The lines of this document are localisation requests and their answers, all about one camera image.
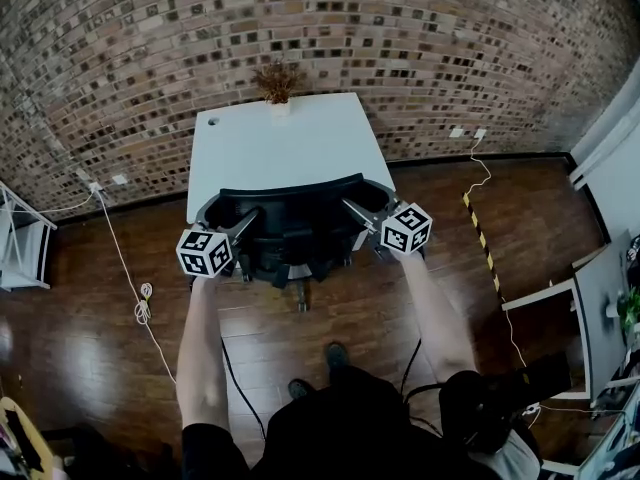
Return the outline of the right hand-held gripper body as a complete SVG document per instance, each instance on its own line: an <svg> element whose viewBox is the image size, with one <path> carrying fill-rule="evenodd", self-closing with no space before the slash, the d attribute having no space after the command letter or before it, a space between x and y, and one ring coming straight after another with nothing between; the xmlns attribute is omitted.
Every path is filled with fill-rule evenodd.
<svg viewBox="0 0 640 480"><path fill-rule="evenodd" d="M432 217L416 203L400 203L388 215L375 216L373 228L382 247L402 255L422 248L429 239Z"/></svg>

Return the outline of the person's left shoe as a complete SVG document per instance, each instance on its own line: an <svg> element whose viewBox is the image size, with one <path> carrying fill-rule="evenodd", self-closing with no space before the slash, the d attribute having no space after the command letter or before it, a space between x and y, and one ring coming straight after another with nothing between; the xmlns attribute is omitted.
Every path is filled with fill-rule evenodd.
<svg viewBox="0 0 640 480"><path fill-rule="evenodd" d="M289 396L292 400L298 400L315 391L315 388L307 381L299 378L292 379L287 385Z"/></svg>

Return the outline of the yellow black floor tape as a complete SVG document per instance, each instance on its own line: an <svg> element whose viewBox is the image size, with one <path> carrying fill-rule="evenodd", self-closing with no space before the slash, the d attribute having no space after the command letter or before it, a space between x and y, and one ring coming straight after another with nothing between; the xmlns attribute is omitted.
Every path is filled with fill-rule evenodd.
<svg viewBox="0 0 640 480"><path fill-rule="evenodd" d="M498 273L496 271L496 267L495 267L495 262L493 259L493 256L491 255L491 251L489 249L489 244L488 241L484 235L484 232L480 226L480 222L478 220L477 214L471 204L470 198L469 198L469 194L468 193L464 193L462 195L462 202L464 204L464 206L466 207L470 218L471 218L471 222L472 225L477 233L480 245L482 247L482 250L485 254L486 260L487 260L487 265L492 277L492 281L493 281L493 285L494 285L494 289L496 292L496 295L498 297L498 300L503 303L505 301L503 294L502 294L502 290L501 290L501 284L500 284L500 280L498 277Z"/></svg>

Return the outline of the black mesh office chair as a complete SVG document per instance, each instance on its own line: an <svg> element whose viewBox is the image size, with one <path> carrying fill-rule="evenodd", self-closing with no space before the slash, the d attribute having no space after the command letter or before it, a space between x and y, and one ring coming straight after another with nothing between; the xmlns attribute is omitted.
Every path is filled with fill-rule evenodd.
<svg viewBox="0 0 640 480"><path fill-rule="evenodd" d="M281 290L293 284L298 309L305 312L309 282L321 282L332 270L350 265L352 252L375 234L353 218L343 198L377 216L400 204L392 189L354 174L279 189L222 189L197 212L195 223L212 231L231 229L258 207L260 216L240 240L236 270L246 282L259 280Z"/></svg>

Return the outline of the person's black clothing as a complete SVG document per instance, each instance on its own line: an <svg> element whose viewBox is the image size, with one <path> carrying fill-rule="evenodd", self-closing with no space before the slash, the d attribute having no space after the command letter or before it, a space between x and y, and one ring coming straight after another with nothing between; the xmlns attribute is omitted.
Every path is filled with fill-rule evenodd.
<svg viewBox="0 0 640 480"><path fill-rule="evenodd" d="M527 430L494 454L468 453L413 425L394 386L354 366L277 411L254 466L227 430L182 432L183 480L537 480L540 470Z"/></svg>

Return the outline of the black waist pack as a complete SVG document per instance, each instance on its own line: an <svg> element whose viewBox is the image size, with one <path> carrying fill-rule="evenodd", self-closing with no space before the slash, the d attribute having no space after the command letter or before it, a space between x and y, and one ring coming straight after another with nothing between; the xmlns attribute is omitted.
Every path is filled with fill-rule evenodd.
<svg viewBox="0 0 640 480"><path fill-rule="evenodd" d="M524 409L571 387L564 352L496 376L459 372L439 393L444 438L467 452L494 454L504 446Z"/></svg>

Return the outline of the dried plant in white pot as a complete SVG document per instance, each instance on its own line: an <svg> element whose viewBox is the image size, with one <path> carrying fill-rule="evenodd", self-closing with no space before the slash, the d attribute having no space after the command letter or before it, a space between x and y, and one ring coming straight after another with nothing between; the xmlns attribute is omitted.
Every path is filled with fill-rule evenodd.
<svg viewBox="0 0 640 480"><path fill-rule="evenodd" d="M264 64L253 70L252 82L275 118L291 113L293 95L304 87L306 73L297 65L283 61Z"/></svg>

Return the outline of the yellow cloth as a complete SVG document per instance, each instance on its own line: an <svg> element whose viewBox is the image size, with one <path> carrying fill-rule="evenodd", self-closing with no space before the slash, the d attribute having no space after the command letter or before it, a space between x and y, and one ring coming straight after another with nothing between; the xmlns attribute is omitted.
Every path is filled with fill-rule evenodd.
<svg viewBox="0 0 640 480"><path fill-rule="evenodd" d="M2 397L0 399L0 424L6 426L7 434L14 439L17 450L21 451L19 440L15 432L8 425L8 412L14 412L19 422L20 428L24 431L25 439L30 443L34 453L40 460L40 468L30 468L29 475L31 480L55 480L54 475L54 453L49 444L35 424L30 420L24 410L11 398Z"/></svg>

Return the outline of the person's right shoe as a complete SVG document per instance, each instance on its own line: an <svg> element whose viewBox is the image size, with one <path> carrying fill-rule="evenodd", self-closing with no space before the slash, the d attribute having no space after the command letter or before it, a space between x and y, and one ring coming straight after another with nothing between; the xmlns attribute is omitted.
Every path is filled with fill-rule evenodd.
<svg viewBox="0 0 640 480"><path fill-rule="evenodd" d="M347 349L339 342L331 342L326 347L325 358L330 371L338 370L350 365Z"/></svg>

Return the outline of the white table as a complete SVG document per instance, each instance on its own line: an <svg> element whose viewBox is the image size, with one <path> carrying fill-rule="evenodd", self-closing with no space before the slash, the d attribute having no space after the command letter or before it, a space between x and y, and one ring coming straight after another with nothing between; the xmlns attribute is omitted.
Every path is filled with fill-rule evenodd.
<svg viewBox="0 0 640 480"><path fill-rule="evenodd" d="M394 182L355 93L294 97L276 116L264 101L202 111L195 122L186 220L223 189L268 190L361 174Z"/></svg>

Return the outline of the person's left forearm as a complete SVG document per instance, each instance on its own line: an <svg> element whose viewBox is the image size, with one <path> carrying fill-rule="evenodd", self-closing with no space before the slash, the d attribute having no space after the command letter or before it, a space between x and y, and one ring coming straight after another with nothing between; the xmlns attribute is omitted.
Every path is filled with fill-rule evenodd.
<svg viewBox="0 0 640 480"><path fill-rule="evenodd" d="M211 424L224 430L229 428L216 286L214 279L202 277L192 285L176 372L176 394L183 427Z"/></svg>

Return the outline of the person's shoe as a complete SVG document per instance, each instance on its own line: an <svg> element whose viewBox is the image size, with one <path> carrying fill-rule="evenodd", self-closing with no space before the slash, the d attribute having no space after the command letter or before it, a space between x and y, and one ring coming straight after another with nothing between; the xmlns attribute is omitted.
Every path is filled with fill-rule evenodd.
<svg viewBox="0 0 640 480"><path fill-rule="evenodd" d="M315 388L307 381L299 378L292 379L287 385L289 396L292 400L298 400L315 391Z"/></svg>
<svg viewBox="0 0 640 480"><path fill-rule="evenodd" d="M330 371L338 370L350 365L347 349L339 342L331 342L326 347L325 358Z"/></svg>

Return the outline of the person's right forearm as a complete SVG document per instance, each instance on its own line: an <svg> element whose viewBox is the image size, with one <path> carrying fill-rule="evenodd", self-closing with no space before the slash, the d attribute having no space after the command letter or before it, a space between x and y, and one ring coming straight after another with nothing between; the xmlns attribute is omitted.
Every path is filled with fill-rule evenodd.
<svg viewBox="0 0 640 480"><path fill-rule="evenodd" d="M412 298L426 359L438 383L462 371L476 371L467 320L453 306L420 253L394 254Z"/></svg>

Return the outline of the green potted plant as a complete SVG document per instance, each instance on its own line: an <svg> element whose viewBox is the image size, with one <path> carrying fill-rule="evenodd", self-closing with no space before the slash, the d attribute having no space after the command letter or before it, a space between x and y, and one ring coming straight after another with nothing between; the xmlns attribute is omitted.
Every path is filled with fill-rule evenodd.
<svg viewBox="0 0 640 480"><path fill-rule="evenodd" d="M640 289L632 287L617 299L617 312L621 328L629 332L640 320Z"/></svg>

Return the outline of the grey desk with white legs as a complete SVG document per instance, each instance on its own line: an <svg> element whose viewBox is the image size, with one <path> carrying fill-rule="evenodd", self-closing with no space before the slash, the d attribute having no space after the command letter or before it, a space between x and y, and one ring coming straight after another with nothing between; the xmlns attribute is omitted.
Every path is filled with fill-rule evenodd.
<svg viewBox="0 0 640 480"><path fill-rule="evenodd" d="M630 233L625 231L576 262L572 278L502 304L502 310L509 312L564 292L572 295L580 330L585 387L581 391L555 395L555 400L594 402L623 365L627 355L626 338L620 319L611 309L618 296L628 290L626 267L630 242Z"/></svg>

